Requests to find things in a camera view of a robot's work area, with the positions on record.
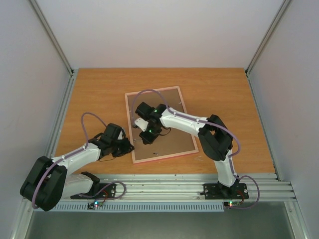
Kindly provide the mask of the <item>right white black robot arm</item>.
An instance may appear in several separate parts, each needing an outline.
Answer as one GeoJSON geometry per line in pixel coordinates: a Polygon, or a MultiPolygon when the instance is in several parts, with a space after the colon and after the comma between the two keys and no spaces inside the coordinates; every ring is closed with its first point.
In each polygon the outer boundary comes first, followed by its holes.
{"type": "Polygon", "coordinates": [[[152,144],[163,128],[177,129],[198,137],[203,152],[215,163],[219,194],[226,199],[237,193],[239,179],[232,160],[234,136],[218,116],[195,117],[164,104],[154,108],[145,102],[138,105],[135,113],[139,118],[134,120],[134,125],[142,130],[139,136],[143,144],[152,144]]]}

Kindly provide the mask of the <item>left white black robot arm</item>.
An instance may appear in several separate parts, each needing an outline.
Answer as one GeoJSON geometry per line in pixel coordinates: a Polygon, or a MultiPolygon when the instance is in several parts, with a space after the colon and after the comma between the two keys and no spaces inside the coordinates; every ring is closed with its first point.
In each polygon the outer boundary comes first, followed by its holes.
{"type": "Polygon", "coordinates": [[[74,172],[87,164],[111,155],[124,156],[134,150],[122,127],[110,123],[104,132],[94,136],[80,148],[62,156],[39,157],[20,188],[20,195],[31,201],[33,208],[53,209],[61,199],[98,200],[115,196],[115,183],[101,184],[100,179],[87,171],[74,172]]]}

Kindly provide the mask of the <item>pink photo frame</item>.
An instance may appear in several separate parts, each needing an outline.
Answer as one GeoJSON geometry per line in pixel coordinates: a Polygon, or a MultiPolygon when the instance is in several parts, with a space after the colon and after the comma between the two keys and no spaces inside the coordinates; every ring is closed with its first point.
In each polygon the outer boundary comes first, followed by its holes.
{"type": "Polygon", "coordinates": [[[132,152],[134,164],[198,153],[195,137],[177,129],[163,129],[161,132],[163,136],[159,136],[154,143],[143,144],[139,137],[142,131],[139,128],[133,128],[131,112],[134,112],[141,102],[157,107],[164,101],[154,92],[144,92],[134,102],[137,94],[137,92],[125,93],[130,142],[135,148],[132,152]]]}

